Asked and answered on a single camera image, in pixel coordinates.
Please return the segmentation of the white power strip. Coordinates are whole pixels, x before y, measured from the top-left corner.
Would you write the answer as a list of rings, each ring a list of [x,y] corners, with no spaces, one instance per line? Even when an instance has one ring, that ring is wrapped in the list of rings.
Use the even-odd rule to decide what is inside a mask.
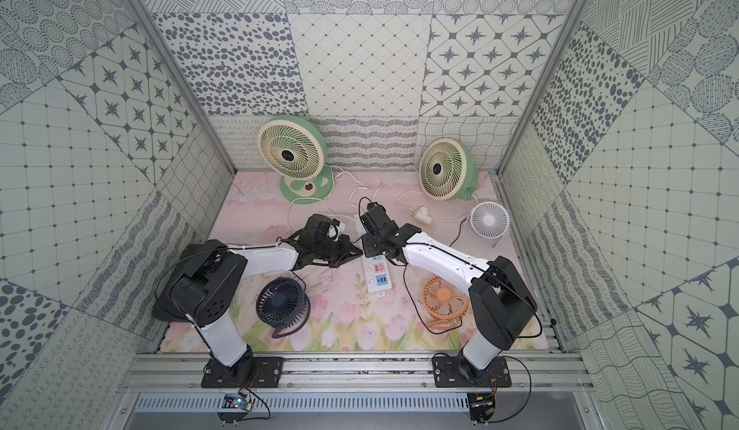
[[[367,257],[363,254],[361,263],[368,293],[384,297],[393,288],[387,259],[383,255]]]

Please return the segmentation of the aluminium rail frame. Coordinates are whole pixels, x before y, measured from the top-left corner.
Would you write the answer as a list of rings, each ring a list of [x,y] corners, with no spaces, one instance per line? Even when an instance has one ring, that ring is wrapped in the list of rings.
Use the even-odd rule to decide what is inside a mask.
[[[140,354],[121,387],[131,392],[195,393],[204,385],[219,391],[233,384],[207,366],[204,353]],[[430,352],[404,355],[371,353],[278,353],[257,356],[246,384],[268,392],[466,392],[452,358]],[[548,351],[509,352],[493,364],[495,380],[483,377],[477,391],[496,385],[501,392],[590,393],[595,387],[577,354]]]

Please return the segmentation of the green cream fan left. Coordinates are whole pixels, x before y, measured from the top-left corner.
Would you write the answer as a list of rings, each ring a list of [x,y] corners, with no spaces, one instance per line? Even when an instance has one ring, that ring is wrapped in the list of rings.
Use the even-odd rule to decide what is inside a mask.
[[[315,124],[277,116],[260,129],[257,143],[262,158],[281,176],[280,191],[289,202],[307,205],[329,197],[334,177],[326,165],[326,140]]]

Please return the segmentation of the orange desk fan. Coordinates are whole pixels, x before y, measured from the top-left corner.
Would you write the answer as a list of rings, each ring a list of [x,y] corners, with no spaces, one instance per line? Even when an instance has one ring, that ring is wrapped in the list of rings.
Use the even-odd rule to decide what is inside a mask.
[[[423,287],[421,302],[431,316],[432,329],[456,329],[462,326],[470,299],[461,289],[439,276],[431,277]]]

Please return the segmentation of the black flat box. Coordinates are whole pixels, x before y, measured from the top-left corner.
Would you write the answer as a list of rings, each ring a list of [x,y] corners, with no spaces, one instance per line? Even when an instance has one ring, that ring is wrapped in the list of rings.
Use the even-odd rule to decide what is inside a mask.
[[[153,316],[166,322],[190,322],[202,296],[191,291],[170,291],[156,300]]]

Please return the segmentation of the green cream fan right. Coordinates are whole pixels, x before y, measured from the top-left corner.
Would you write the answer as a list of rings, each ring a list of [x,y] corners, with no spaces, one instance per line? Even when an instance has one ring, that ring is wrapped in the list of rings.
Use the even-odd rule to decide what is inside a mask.
[[[454,139],[433,141],[418,167],[421,188],[433,200],[469,201],[478,189],[478,169],[471,151]]]

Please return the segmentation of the green cream fan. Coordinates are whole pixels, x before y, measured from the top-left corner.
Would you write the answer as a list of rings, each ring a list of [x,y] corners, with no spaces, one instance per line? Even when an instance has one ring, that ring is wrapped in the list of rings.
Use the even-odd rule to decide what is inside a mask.
[[[334,177],[326,165],[326,140],[315,124],[277,116],[260,129],[257,143],[262,158],[281,176],[280,191],[289,202],[307,205],[329,197]]]
[[[469,201],[478,189],[478,169],[471,151],[454,139],[433,141],[418,167],[421,188],[433,200]]]

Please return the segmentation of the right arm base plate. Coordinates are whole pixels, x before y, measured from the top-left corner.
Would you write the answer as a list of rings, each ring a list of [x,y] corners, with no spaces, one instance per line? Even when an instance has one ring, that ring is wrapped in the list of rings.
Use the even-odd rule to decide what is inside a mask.
[[[498,356],[485,370],[478,370],[462,355],[436,353],[431,358],[437,388],[510,388],[512,380],[506,360]]]

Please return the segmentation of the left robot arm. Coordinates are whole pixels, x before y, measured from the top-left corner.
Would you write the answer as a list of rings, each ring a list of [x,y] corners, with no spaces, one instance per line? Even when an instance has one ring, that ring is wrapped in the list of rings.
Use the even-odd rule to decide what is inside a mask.
[[[190,322],[217,362],[231,368],[249,350],[229,315],[242,280],[306,266],[338,268],[362,255],[341,222],[322,214],[273,244],[238,246],[217,239],[191,244],[157,285],[152,314],[165,322]]]

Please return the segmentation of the small white desk fan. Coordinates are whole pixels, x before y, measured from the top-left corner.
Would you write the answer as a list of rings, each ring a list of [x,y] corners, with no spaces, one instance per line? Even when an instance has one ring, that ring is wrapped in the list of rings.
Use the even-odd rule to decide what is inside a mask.
[[[495,247],[508,233],[511,219],[504,206],[487,201],[475,205],[468,218],[471,229]]]

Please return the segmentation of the navy blue desk fan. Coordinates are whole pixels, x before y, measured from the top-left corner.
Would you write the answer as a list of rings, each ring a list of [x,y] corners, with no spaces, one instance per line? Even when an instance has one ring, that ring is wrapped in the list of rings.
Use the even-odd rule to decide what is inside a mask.
[[[278,277],[259,293],[256,314],[269,327],[271,337],[283,339],[298,333],[309,320],[311,303],[302,283],[288,277]]]

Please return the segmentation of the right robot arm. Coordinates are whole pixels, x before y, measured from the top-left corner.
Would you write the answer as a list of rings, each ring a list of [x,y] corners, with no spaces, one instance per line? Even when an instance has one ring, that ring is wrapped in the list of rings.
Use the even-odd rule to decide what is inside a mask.
[[[366,256],[382,255],[397,266],[424,269],[467,293],[477,332],[459,354],[463,370],[487,370],[537,315],[536,301],[510,260],[475,258],[439,243],[413,224],[399,226],[377,202],[367,204],[359,218],[366,231]]]

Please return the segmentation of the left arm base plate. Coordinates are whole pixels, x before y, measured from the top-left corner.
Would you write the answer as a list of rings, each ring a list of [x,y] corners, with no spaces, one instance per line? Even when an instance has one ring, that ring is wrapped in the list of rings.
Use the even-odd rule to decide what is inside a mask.
[[[276,389],[282,375],[282,357],[248,356],[234,366],[223,366],[211,356],[203,369],[203,389],[244,388]]]

